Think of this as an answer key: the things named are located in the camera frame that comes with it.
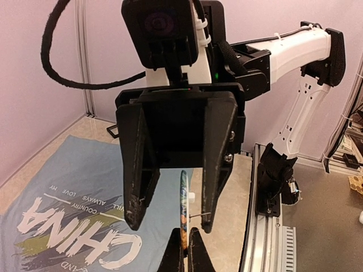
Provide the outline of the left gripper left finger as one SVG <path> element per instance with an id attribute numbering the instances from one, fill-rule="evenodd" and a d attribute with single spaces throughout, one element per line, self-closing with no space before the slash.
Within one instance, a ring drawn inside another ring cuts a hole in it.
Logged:
<path id="1" fill-rule="evenodd" d="M 184 250 L 180 228 L 174 228 L 171 232 L 165 252 L 160 262 L 158 272 L 183 272 Z"/>

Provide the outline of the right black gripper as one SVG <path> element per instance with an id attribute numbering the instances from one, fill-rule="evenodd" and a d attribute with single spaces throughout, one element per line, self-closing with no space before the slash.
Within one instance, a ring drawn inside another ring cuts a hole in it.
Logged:
<path id="1" fill-rule="evenodd" d="M 124 218 L 137 231 L 160 168 L 202 167 L 201 226 L 211 233 L 225 157 L 239 152 L 246 117 L 238 83 L 122 91 L 116 117 L 123 159 Z"/>

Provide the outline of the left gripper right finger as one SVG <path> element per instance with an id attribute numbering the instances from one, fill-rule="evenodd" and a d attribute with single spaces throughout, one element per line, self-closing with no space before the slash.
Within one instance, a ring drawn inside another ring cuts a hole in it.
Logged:
<path id="1" fill-rule="evenodd" d="M 192 227 L 189 233 L 188 271 L 215 272 L 200 231 L 196 227 Z"/>

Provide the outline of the light blue printed t-shirt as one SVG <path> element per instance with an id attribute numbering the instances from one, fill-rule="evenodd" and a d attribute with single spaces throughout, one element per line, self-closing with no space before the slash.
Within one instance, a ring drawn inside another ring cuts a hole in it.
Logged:
<path id="1" fill-rule="evenodd" d="M 180 169 L 163 169 L 140 228 L 124 219 L 115 144 L 69 136 L 1 216 L 2 271 L 157 271 L 180 226 Z"/>

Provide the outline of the black brooch box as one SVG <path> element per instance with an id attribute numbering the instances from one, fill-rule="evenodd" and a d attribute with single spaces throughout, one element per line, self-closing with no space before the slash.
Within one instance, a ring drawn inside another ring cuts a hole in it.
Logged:
<path id="1" fill-rule="evenodd" d="M 117 124 L 109 126 L 106 128 L 106 131 L 108 132 L 108 134 L 113 138 L 113 139 L 117 139 L 119 137 L 119 132 L 118 132 L 118 127 Z"/>

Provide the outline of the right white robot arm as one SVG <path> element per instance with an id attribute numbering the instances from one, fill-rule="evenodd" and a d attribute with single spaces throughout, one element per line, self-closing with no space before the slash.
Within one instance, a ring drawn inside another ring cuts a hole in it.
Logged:
<path id="1" fill-rule="evenodd" d="M 139 229 L 162 169 L 201 168 L 201 225 L 210 232 L 244 140 L 245 103 L 299 70 L 288 116 L 259 160 L 255 212 L 278 217 L 281 204 L 296 203 L 288 180 L 313 114 L 344 76 L 342 32 L 301 22 L 229 44 L 219 1 L 124 1 L 121 14 L 147 80 L 116 99 L 130 228 Z"/>

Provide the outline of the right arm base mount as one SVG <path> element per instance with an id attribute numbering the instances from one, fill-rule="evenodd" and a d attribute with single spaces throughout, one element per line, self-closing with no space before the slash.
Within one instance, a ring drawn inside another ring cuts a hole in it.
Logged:
<path id="1" fill-rule="evenodd" d="M 257 176 L 258 215 L 279 217 L 281 205 L 295 205 L 301 200 L 298 183 L 293 177 L 293 167 L 297 161 L 279 154 L 269 143 L 260 157 Z"/>

